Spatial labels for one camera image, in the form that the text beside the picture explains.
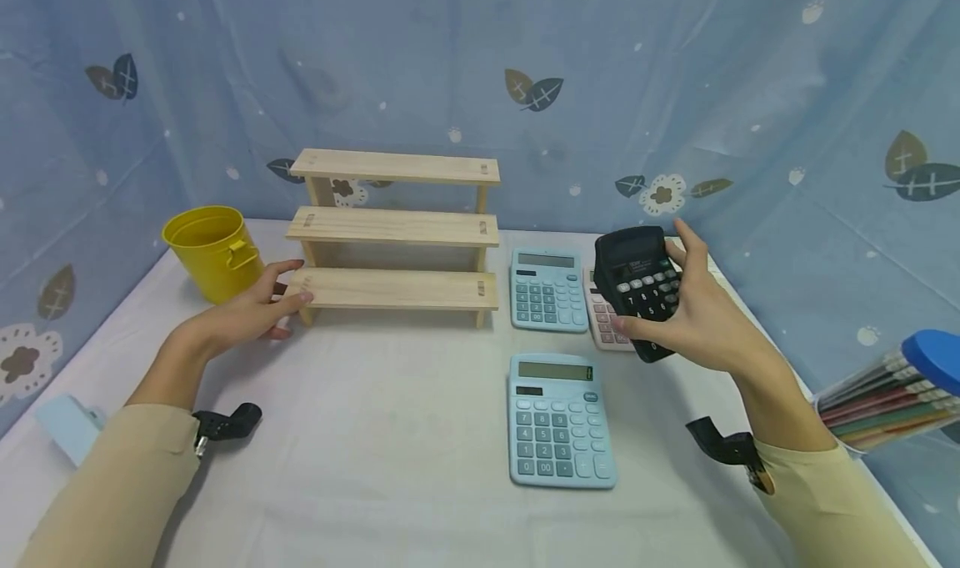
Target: white table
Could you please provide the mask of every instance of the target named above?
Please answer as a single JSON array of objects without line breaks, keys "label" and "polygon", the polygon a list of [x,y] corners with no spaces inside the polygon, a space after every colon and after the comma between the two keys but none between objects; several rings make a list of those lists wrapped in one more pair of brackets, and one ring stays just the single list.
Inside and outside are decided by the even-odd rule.
[{"label": "white table", "polygon": [[[266,260],[299,257],[285,222],[250,229]],[[591,264],[595,235],[501,235],[487,255],[501,309],[485,329],[469,313],[324,310],[293,340],[211,366],[198,406],[229,414],[252,401],[264,417],[246,445],[208,452],[162,545],[166,565],[792,565],[743,470],[709,460],[684,428],[709,415],[725,435],[747,429],[731,380],[676,355],[646,365],[599,352],[589,334],[514,329],[513,247],[576,249]],[[39,402],[71,393],[111,414],[166,333],[204,307],[166,253]],[[509,360],[538,351],[601,366],[620,473],[613,491],[510,481]],[[0,440],[0,566],[13,566],[71,472],[31,411]]]}]

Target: pencil case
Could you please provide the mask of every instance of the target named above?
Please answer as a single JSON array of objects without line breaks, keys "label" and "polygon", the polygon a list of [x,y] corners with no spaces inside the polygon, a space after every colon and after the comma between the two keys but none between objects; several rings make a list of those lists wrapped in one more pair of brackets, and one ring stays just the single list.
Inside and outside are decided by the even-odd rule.
[{"label": "pencil case", "polygon": [[813,400],[855,454],[960,419],[960,336],[925,329]]}]

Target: bucket handle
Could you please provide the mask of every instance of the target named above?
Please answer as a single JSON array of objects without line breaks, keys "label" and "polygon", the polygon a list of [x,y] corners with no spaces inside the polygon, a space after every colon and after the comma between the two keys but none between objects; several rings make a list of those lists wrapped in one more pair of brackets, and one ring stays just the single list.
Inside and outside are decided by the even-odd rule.
[{"label": "bucket handle", "polygon": [[227,260],[227,267],[229,269],[231,270],[240,269],[242,266],[250,264],[254,259],[257,259],[258,257],[260,257],[260,250],[257,247],[254,247],[253,245],[248,245],[248,246],[250,246],[252,253],[250,254],[250,257],[242,259],[239,264],[234,264],[233,263],[234,259],[236,259],[236,257],[238,256],[238,252],[240,250],[247,247],[247,241],[238,240],[238,241],[232,242],[229,245],[229,247],[227,247],[227,251],[230,252],[230,258]]}]

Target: black calculator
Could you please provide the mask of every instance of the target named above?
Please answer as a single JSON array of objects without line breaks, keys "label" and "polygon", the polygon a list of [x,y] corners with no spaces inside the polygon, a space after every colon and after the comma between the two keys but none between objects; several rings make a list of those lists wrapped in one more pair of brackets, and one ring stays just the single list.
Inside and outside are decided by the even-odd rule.
[{"label": "black calculator", "polygon": [[[663,228],[637,226],[596,240],[593,282],[617,315],[663,322],[680,303],[681,272],[666,254]],[[640,359],[651,364],[673,351],[648,340],[634,340]]]}]

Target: human hand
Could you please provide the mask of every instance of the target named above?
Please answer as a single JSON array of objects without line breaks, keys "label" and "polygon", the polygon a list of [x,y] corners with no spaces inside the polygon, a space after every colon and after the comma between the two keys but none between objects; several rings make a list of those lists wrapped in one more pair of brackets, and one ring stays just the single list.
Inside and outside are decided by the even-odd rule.
[{"label": "human hand", "polygon": [[268,265],[250,289],[183,322],[171,334],[171,339],[190,340],[206,360],[254,339],[289,339],[290,330],[280,328],[277,322],[310,303],[313,294],[302,292],[276,302],[272,298],[283,295],[287,288],[277,282],[279,275],[302,266],[302,259]]},{"label": "human hand", "polygon": [[618,316],[612,326],[630,339],[649,340],[673,349],[703,367],[740,376],[758,366],[785,360],[740,311],[707,269],[707,244],[681,219],[674,220],[687,251],[672,241],[669,256],[683,268],[680,307],[665,322]]}]

